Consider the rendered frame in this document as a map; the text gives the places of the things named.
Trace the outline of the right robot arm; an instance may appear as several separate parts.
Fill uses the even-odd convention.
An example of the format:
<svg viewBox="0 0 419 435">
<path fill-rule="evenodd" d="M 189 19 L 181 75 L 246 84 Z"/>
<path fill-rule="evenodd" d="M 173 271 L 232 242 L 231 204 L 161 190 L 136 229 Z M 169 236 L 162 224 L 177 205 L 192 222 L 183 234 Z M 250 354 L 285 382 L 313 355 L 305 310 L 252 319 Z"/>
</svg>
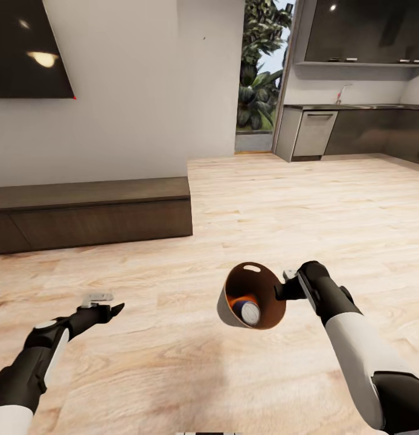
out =
<svg viewBox="0 0 419 435">
<path fill-rule="evenodd" d="M 419 373 L 356 307 L 353 296 L 309 261 L 284 269 L 278 301 L 309 299 L 327 331 L 354 406 L 372 429 L 419 435 Z"/>
</svg>

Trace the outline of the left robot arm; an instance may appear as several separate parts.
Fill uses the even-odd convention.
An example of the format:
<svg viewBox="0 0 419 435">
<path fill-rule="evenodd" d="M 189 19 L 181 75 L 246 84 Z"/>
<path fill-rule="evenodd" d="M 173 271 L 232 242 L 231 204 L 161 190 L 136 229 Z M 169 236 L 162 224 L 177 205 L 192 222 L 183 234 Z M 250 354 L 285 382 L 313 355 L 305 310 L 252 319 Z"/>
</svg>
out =
<svg viewBox="0 0 419 435">
<path fill-rule="evenodd" d="M 69 317 L 57 317 L 32 328 L 11 366 L 0 371 L 0 435 L 27 435 L 30 424 L 68 344 L 95 324 L 109 323 L 124 303 L 110 307 L 111 292 L 86 292 L 82 305 Z"/>
</svg>

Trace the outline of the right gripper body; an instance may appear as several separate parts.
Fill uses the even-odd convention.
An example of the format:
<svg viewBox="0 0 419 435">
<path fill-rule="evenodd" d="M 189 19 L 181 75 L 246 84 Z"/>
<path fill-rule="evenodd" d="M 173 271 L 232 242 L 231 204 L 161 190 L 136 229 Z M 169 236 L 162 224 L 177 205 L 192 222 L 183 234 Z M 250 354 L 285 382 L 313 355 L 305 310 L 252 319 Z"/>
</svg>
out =
<svg viewBox="0 0 419 435">
<path fill-rule="evenodd" d="M 276 284 L 274 286 L 274 289 L 275 289 L 275 298 L 278 301 L 307 299 L 306 295 L 298 294 L 293 289 L 292 280 L 290 280 L 285 284 Z"/>
</svg>

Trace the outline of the trash can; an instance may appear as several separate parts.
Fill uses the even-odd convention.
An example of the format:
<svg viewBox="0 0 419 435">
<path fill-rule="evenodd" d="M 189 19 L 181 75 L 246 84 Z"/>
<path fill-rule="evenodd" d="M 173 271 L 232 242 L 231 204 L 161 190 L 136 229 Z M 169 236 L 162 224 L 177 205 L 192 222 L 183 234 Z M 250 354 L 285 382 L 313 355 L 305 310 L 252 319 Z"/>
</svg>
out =
<svg viewBox="0 0 419 435">
<path fill-rule="evenodd" d="M 256 272 L 253 269 L 245 269 L 246 265 L 256 266 L 261 269 Z M 286 300 L 278 301 L 275 298 L 276 284 L 281 284 L 279 278 L 268 267 L 257 262 L 242 262 L 230 270 L 222 293 L 219 297 L 217 310 L 222 321 L 228 326 L 242 327 L 256 330 L 270 330 L 277 326 L 285 316 L 287 302 Z M 260 318 L 252 325 L 248 325 L 233 313 L 229 303 L 248 293 L 257 296 L 261 303 Z M 232 296 L 233 299 L 228 301 L 225 295 Z"/>
</svg>

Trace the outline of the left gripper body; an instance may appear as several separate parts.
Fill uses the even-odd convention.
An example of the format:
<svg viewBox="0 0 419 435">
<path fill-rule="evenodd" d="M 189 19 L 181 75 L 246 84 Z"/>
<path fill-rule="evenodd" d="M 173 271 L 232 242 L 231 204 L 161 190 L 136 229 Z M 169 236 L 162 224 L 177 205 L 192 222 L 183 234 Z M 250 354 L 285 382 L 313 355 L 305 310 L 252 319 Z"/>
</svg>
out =
<svg viewBox="0 0 419 435">
<path fill-rule="evenodd" d="M 90 329 L 95 324 L 99 323 L 109 323 L 110 322 L 110 306 L 99 304 L 96 307 L 84 309 L 78 307 L 76 315 L 80 315 L 85 321 L 85 328 L 83 328 L 83 332 Z"/>
</svg>

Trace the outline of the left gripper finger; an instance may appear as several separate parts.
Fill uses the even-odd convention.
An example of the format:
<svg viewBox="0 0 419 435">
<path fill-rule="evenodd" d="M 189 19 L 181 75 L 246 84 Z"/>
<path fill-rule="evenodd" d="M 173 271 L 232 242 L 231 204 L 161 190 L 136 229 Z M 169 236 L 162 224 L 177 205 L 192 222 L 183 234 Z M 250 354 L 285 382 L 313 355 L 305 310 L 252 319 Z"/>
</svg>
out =
<svg viewBox="0 0 419 435">
<path fill-rule="evenodd" d="M 118 304 L 118 306 L 110 307 L 110 320 L 113 320 L 113 318 L 121 312 L 121 309 L 125 306 L 124 303 Z"/>
</svg>

